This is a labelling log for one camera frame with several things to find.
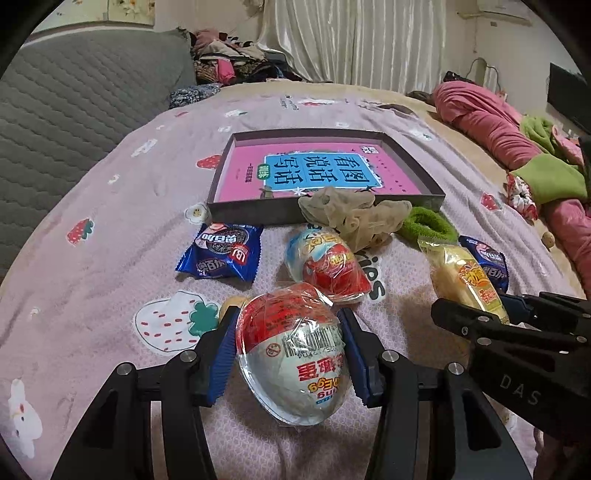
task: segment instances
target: metal bolt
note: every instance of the metal bolt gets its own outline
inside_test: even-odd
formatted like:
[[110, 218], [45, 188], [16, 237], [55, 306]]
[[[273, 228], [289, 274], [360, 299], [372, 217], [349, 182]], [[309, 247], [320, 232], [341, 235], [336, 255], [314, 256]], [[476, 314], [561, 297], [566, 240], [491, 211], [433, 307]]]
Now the metal bolt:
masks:
[[185, 350], [183, 353], [181, 353], [180, 358], [181, 358], [181, 362], [189, 363], [197, 358], [197, 354], [195, 353], [194, 350]]
[[124, 377], [125, 375], [129, 375], [132, 369], [133, 367], [131, 364], [121, 364], [117, 367], [117, 375]]
[[464, 373], [464, 367], [457, 362], [449, 364], [447, 369], [454, 375], [462, 375]]
[[382, 358], [387, 362], [395, 362], [400, 358], [400, 355], [398, 355], [398, 352], [395, 352], [394, 350], [384, 350], [382, 352]]

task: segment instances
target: air conditioner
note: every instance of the air conditioner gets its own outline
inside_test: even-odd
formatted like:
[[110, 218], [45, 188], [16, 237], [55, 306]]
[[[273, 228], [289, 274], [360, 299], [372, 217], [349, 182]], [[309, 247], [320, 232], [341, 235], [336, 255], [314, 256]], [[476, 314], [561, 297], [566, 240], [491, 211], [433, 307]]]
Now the air conditioner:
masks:
[[531, 26], [531, 11], [521, 0], [476, 0], [474, 9], [459, 12], [462, 18], [486, 17]]

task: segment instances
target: green scrunchie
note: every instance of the green scrunchie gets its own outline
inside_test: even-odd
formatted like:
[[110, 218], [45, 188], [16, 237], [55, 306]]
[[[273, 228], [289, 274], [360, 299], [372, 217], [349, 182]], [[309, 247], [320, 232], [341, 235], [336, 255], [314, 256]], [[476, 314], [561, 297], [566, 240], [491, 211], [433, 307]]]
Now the green scrunchie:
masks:
[[413, 245], [416, 245], [420, 236], [457, 243], [454, 226], [442, 215], [425, 207], [413, 207], [397, 233]]

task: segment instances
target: beige scrunchie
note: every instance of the beige scrunchie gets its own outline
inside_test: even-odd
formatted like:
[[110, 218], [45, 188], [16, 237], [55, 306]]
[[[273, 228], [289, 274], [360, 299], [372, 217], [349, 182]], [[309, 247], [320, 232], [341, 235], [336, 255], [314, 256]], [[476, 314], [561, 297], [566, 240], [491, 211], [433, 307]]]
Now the beige scrunchie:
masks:
[[383, 244], [410, 214], [407, 200], [383, 200], [374, 206], [375, 195], [325, 187], [298, 203], [306, 221], [334, 228], [353, 252]]

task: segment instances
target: satin curtain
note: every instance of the satin curtain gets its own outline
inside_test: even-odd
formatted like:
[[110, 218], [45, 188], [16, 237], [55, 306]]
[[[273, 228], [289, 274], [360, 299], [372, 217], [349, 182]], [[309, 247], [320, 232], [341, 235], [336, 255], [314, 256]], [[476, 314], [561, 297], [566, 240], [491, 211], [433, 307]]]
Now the satin curtain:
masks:
[[258, 44], [311, 82], [431, 92], [446, 0], [266, 0]]

